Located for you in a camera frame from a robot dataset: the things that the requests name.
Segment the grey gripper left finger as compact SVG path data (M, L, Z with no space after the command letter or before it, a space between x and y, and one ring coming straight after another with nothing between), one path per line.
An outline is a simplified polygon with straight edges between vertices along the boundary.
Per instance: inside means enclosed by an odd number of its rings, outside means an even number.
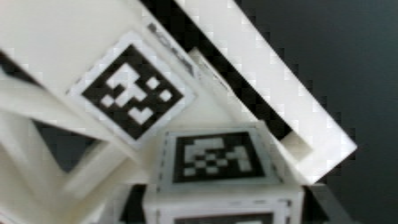
M145 184L136 184L127 188L121 196L121 204L118 205L114 224L146 224L145 193Z

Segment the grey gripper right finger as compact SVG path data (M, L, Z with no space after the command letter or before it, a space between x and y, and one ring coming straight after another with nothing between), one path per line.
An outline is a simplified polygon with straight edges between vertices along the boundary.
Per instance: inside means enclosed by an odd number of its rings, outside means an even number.
M306 187L301 224L363 224L354 220L324 183Z

